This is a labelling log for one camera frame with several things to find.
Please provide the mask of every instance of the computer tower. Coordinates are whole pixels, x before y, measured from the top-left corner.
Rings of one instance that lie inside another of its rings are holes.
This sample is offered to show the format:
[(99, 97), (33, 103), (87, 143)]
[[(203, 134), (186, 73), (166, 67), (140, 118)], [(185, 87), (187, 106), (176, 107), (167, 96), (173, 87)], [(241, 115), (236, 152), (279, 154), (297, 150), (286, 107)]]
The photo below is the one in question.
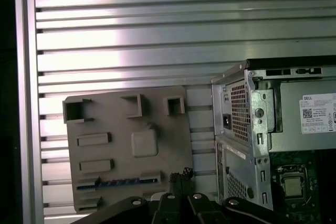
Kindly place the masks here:
[(336, 221), (336, 57), (250, 59), (212, 80), (218, 199)]

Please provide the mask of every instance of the screw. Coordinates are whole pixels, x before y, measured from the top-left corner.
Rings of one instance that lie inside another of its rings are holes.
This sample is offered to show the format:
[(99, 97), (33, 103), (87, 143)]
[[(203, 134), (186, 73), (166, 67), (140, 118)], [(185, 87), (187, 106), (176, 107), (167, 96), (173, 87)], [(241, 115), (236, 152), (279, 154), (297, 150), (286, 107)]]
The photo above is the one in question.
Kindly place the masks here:
[(133, 205), (140, 205), (140, 204), (141, 204), (141, 201), (139, 201), (139, 200), (135, 200), (135, 201), (132, 202), (132, 204), (133, 204)]
[(232, 205), (232, 206), (237, 206), (239, 204), (239, 202), (236, 201), (235, 199), (231, 199), (231, 200), (229, 200), (229, 204)]
[(256, 117), (261, 118), (261, 117), (264, 116), (264, 110), (261, 109), (261, 108), (258, 108), (258, 109), (256, 109), (256, 111), (254, 112), (254, 114), (256, 115)]
[(193, 195), (194, 199), (201, 199), (201, 197), (202, 197), (202, 195), (200, 195), (200, 194), (194, 194)]

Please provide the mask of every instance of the power supply vent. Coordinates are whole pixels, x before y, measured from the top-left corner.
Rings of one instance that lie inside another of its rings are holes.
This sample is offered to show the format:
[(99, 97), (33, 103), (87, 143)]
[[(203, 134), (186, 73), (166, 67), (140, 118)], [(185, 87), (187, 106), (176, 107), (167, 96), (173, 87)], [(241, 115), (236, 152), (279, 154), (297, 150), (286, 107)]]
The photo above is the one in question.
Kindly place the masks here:
[(246, 187), (231, 172), (227, 177), (228, 196), (246, 199)]
[(247, 126), (251, 123), (249, 108), (247, 106), (245, 85), (232, 87), (232, 129), (235, 137), (247, 141)]

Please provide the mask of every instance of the barcode sticker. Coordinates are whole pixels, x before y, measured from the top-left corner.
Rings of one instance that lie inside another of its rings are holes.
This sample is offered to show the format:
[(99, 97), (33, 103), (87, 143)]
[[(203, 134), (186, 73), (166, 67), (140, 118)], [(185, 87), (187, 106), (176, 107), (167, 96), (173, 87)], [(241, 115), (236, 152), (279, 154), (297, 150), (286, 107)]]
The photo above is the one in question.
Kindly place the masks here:
[(336, 94), (304, 95), (300, 116), (303, 134), (336, 132)]

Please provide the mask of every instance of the qr code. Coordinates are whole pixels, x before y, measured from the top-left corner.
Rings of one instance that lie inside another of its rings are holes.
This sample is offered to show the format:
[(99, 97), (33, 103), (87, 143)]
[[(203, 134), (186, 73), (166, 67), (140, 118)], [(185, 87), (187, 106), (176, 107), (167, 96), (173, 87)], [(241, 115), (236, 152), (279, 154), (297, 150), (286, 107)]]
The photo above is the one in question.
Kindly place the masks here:
[(303, 114), (303, 118), (312, 118), (313, 117), (312, 109), (303, 109), (302, 114)]

